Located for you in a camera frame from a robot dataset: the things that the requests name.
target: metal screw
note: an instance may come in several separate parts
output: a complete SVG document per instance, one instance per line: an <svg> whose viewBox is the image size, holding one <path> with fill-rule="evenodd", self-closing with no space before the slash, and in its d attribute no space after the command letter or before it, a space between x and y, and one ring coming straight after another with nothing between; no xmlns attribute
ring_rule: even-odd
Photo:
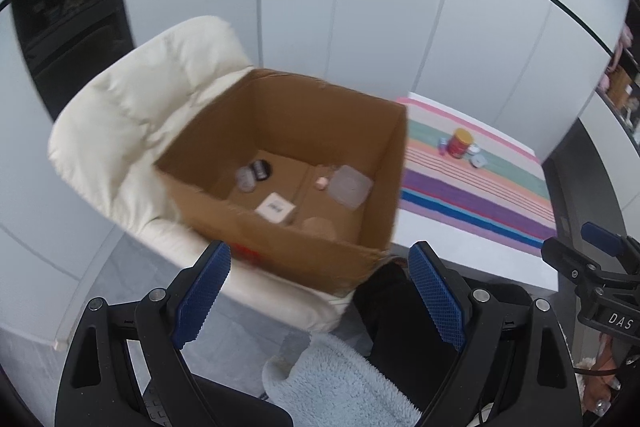
<svg viewBox="0 0 640 427"><path fill-rule="evenodd" d="M100 297L96 297L96 298L91 299L89 301L89 309L92 312L95 312L96 310L99 310L100 308L102 308L102 299Z"/></svg>
<svg viewBox="0 0 640 427"><path fill-rule="evenodd" d="M545 299L537 299L536 308L538 308L541 312L548 312L551 309L551 305L547 301L545 301Z"/></svg>
<svg viewBox="0 0 640 427"><path fill-rule="evenodd" d="M152 302L158 302L164 299L166 291L164 288L155 288L149 292L149 300Z"/></svg>
<svg viewBox="0 0 640 427"><path fill-rule="evenodd" d="M478 302L487 302L490 298L489 292L482 289L474 290L473 296Z"/></svg>

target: small bottle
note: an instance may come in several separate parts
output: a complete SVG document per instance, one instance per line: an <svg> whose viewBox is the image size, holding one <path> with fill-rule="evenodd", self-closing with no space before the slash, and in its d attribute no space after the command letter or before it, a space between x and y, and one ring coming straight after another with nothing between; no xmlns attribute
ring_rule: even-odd
<svg viewBox="0 0 640 427"><path fill-rule="evenodd" d="M240 192L254 191L255 176L249 167L241 167L236 171L236 186Z"/></svg>
<svg viewBox="0 0 640 427"><path fill-rule="evenodd" d="M440 156L444 156L447 153L447 139L446 138L440 138L438 140L438 153L440 153Z"/></svg>

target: white container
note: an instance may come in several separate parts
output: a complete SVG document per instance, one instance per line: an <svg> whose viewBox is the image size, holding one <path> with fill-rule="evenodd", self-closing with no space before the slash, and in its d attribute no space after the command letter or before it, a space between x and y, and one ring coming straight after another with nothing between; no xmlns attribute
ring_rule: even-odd
<svg viewBox="0 0 640 427"><path fill-rule="evenodd" d="M373 181L353 167L343 165L332 176L327 191L338 203L355 210L369 196Z"/></svg>

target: white armchair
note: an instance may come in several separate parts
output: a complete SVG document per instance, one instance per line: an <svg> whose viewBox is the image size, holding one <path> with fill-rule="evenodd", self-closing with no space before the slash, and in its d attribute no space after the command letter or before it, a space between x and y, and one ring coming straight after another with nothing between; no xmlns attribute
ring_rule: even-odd
<svg viewBox="0 0 640 427"><path fill-rule="evenodd" d="M103 216L178 267L192 266L208 241L180 222L152 166L203 107L251 69L228 23L211 16L180 23L76 94L53 126L49 159ZM335 328L351 301L237 260L222 293L306 331Z"/></svg>

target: striped tablecloth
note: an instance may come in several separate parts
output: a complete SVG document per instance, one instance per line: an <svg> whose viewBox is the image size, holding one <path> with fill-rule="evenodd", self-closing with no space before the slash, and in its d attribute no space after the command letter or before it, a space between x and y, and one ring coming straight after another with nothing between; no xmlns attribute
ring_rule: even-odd
<svg viewBox="0 0 640 427"><path fill-rule="evenodd" d="M400 208L540 256L556 224L540 162L530 149L477 120L411 94ZM463 127L488 164L438 153L438 140Z"/></svg>

